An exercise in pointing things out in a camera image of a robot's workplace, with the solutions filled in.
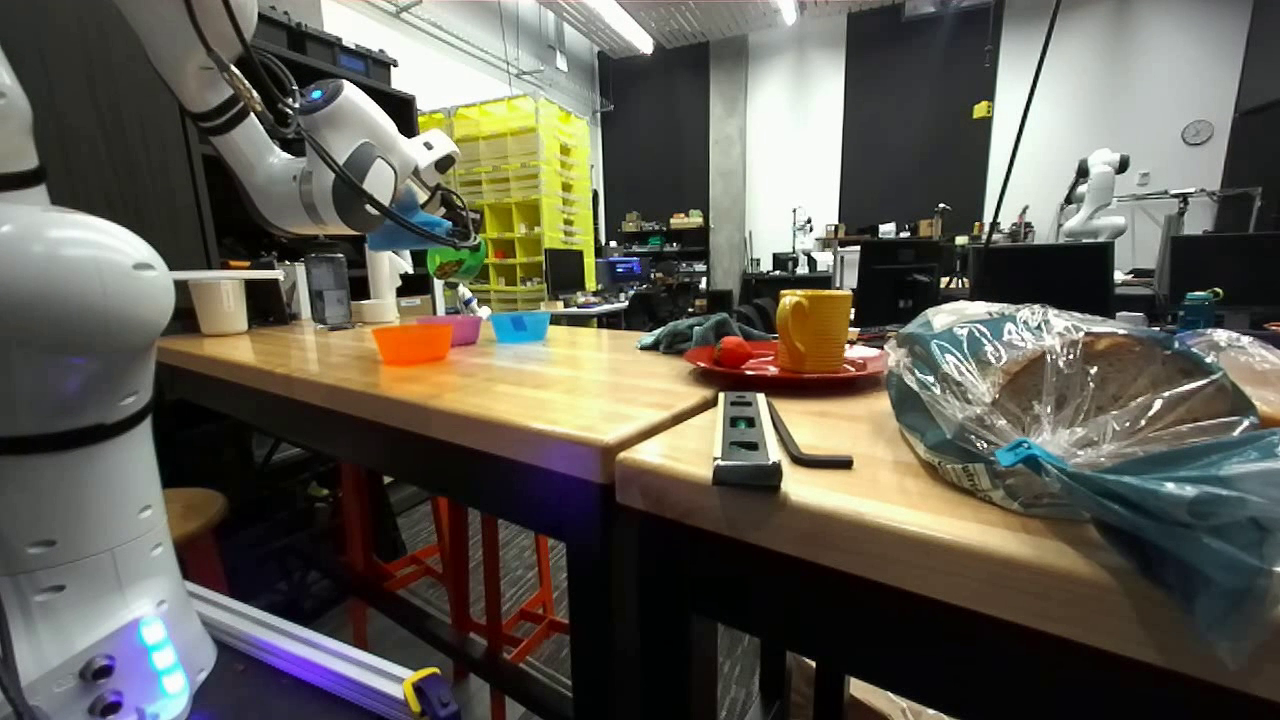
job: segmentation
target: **red plate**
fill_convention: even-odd
[[[757,356],[739,369],[719,369],[717,344],[689,348],[683,362],[719,390],[760,390],[760,392],[855,390],[883,378],[883,352],[858,356],[863,348],[848,352],[855,362],[845,362],[838,372],[784,372],[775,369],[770,342],[757,342],[753,352]]]

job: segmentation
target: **orange cup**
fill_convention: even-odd
[[[384,365],[438,365],[452,348],[452,323],[371,327]]]

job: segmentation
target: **plastic bag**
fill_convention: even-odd
[[[1251,401],[1261,423],[1280,427],[1280,348],[1224,327],[1180,334],[1174,348],[1224,369]]]
[[[1277,603],[1280,433],[1211,348],[1034,305],[940,305],[892,344],[887,401],[935,478],[1090,522],[1241,665]]]

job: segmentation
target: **black cable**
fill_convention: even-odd
[[[259,54],[259,48],[251,48],[251,56],[254,56],[263,70],[272,70],[276,80],[282,86],[282,89],[272,89],[272,94],[276,94],[276,104],[280,104],[280,110],[298,110],[302,89],[298,89],[296,77],[280,63],[280,56]]]
[[[996,232],[996,223],[999,223],[1003,193],[1007,193],[1007,182],[1012,182],[1012,170],[1015,170],[1015,152],[1022,147],[1029,117],[1033,117],[1033,104],[1034,104],[1034,89],[1041,89],[1045,56],[1049,56],[1049,46],[1050,46],[1050,33],[1056,33],[1056,18],[1058,18],[1058,9],[1065,9],[1065,0],[1050,0],[1050,18],[1049,18],[1045,40],[1041,40],[1041,56],[1034,56],[1033,89],[1029,89],[1029,101],[1022,101],[1022,117],[1015,121],[1015,137],[1012,137],[1012,147],[1007,147],[1007,164],[1003,164],[1003,182],[999,182],[999,197],[996,197],[996,208],[992,208],[992,219],[987,219],[983,244],[992,244],[992,232]]]
[[[364,204],[371,204],[371,211],[429,244],[452,244],[452,249],[471,249],[471,244],[460,244],[460,241],[448,241],[448,238],[429,238],[425,227],[406,223],[398,211],[391,211],[384,199],[375,199],[321,141],[312,141],[302,131],[302,143],[321,155],[321,164],[341,177],[350,193],[360,193]]]
[[[243,54],[243,63],[247,63],[251,77],[268,89],[268,104],[280,110],[282,121],[287,121],[287,123],[280,128],[276,117],[268,117],[272,137],[296,141],[296,137],[298,137],[298,123],[296,123],[296,110],[298,110],[296,77],[276,60],[276,71],[280,71],[280,80],[282,80],[287,94],[291,94],[291,98],[282,98],[282,94],[272,86],[268,70],[259,63],[259,54],[247,46],[243,25],[239,25],[230,0],[225,0],[225,18],[229,18],[229,25],[230,25],[230,33],[236,33],[236,46],[239,46],[239,54]]]
[[[229,77],[230,71],[230,63],[208,46],[208,38],[203,38],[203,25],[201,25],[201,18],[195,18],[195,0],[184,0],[184,9],[186,9],[186,25],[191,25],[191,33],[195,33],[195,40],[201,40],[201,48],[208,54],[208,60]]]
[[[770,396],[763,396],[763,403],[766,403],[770,433],[784,444],[784,454],[792,456],[792,465],[801,465],[801,470],[852,470],[852,456],[804,454],[801,440],[792,435],[784,412],[770,403]]]

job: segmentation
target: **white robot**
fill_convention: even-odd
[[[1094,147],[1089,152],[1089,161],[1078,161],[1075,182],[1065,197],[1065,208],[1078,204],[1065,219],[1065,232],[1058,232],[1065,244],[1110,244],[1114,238],[1122,238],[1126,219],[1103,215],[1114,204],[1114,177],[1122,173],[1126,173],[1126,155],[1110,147]]]
[[[302,155],[272,143],[230,60],[254,0],[115,0],[151,63],[282,238],[360,238],[419,208],[457,155],[403,141],[354,89],[302,89]],[[438,215],[391,215],[419,244]],[[31,110],[0,54],[0,717],[186,717],[216,665],[164,522],[151,447],[164,261],[51,208]]]

